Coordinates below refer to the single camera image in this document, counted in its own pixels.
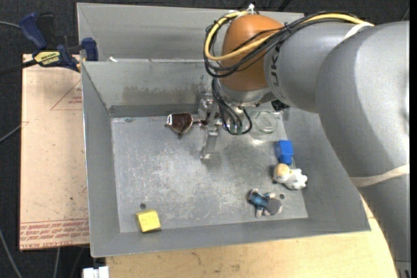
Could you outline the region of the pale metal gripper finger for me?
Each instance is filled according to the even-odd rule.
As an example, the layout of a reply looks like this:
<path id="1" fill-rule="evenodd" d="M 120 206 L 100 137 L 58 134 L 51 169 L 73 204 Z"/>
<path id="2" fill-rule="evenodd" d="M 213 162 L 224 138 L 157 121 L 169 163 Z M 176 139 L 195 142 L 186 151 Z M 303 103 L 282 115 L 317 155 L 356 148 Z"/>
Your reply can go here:
<path id="1" fill-rule="evenodd" d="M 217 138 L 218 138 L 217 133 L 208 134 L 208 157 L 211 157 L 211 155 L 213 155 L 216 151 Z"/>
<path id="2" fill-rule="evenodd" d="M 201 151 L 199 153 L 199 159 L 200 160 L 205 160 L 208 159 L 210 157 L 210 153 L 208 151 L 208 144 L 209 143 L 209 135 L 208 133 L 205 133 L 204 135 L 204 139 L 203 139 L 203 145 L 201 148 Z"/>

